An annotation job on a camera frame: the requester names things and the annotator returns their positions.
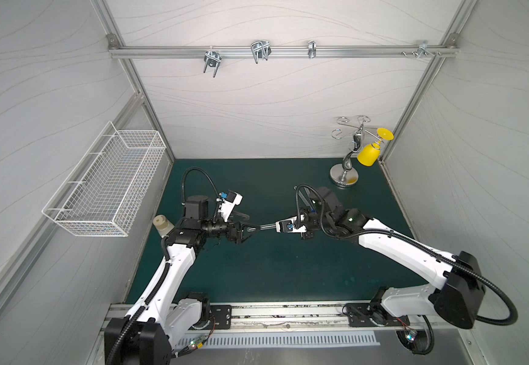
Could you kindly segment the clear test tube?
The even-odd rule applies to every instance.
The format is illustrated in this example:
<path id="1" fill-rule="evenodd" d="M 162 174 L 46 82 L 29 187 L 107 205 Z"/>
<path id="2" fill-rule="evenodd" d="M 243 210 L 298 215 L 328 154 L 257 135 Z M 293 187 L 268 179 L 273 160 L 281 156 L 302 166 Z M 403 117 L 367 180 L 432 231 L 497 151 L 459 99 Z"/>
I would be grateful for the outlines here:
<path id="1" fill-rule="evenodd" d="M 261 225 L 260 228 L 259 228 L 260 231 L 269 231 L 269 230 L 277 230 L 277 224 L 276 223 L 272 223 L 272 224 L 264 224 L 264 225 Z"/>
<path id="2" fill-rule="evenodd" d="M 306 193 L 306 196 L 307 196 L 308 200 L 312 204 L 314 204 L 315 203 L 315 198 L 314 198 L 313 194 L 311 193 L 311 190 L 309 188 L 304 188 L 304 190 L 305 190 L 305 193 Z"/>

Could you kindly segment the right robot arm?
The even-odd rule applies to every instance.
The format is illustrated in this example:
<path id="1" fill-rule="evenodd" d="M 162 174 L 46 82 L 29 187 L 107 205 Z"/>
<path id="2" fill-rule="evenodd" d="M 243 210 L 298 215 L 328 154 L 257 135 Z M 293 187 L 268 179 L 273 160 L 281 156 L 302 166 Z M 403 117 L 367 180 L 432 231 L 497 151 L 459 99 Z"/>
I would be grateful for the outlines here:
<path id="1" fill-rule="evenodd" d="M 513 301 L 483 277 L 477 259 L 468 252 L 454 255 L 420 243 L 357 208 L 344 208 L 325 187 L 300 184 L 295 190 L 296 216 L 277 222 L 277 232 L 309 239 L 321 231 L 377 252 L 425 281 L 413 287 L 380 287 L 367 304 L 345 304 L 343 313 L 350 325 L 401 325 L 398 341 L 412 354 L 425 356 L 435 345 L 430 316 L 460 329 L 472 329 L 476 322 L 496 326 L 517 322 Z"/>

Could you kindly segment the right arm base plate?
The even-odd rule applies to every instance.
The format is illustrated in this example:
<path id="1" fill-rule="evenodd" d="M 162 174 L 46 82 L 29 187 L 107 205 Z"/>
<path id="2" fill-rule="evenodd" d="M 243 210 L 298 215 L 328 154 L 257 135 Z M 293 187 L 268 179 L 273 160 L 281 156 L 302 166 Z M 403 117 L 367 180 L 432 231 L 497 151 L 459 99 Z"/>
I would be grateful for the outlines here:
<path id="1" fill-rule="evenodd" d="M 368 303 L 347 303 L 342 306 L 349 327 L 397 327 L 409 325 L 407 316 L 394 317 L 381 305 Z"/>

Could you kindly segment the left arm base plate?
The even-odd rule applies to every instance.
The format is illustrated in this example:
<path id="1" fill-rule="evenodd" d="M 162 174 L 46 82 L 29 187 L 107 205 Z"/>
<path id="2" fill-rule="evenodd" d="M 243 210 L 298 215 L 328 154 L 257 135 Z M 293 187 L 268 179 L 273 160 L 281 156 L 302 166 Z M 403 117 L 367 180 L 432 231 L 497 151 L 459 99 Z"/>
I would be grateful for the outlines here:
<path id="1" fill-rule="evenodd" d="M 188 330 L 207 331 L 208 329 L 228 330 L 232 326 L 232 306 L 215 305 L 203 306 L 200 310 L 200 319 Z"/>

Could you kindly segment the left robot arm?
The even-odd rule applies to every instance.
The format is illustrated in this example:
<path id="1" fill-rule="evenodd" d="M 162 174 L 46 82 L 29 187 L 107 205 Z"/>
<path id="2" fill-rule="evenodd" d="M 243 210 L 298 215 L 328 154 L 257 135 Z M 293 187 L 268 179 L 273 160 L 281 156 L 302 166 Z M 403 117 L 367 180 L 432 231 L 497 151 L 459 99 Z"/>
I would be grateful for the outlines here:
<path id="1" fill-rule="evenodd" d="M 173 302 L 179 287 L 206 241 L 226 238 L 241 244 L 260 231 L 249 216 L 232 221 L 242 201 L 236 192 L 214 190 L 215 208 L 206 196 L 182 196 L 182 217 L 162 237 L 162 261 L 142 296 L 104 331 L 107 364 L 168 364 L 204 346 L 217 327 L 206 294 L 190 293 Z"/>

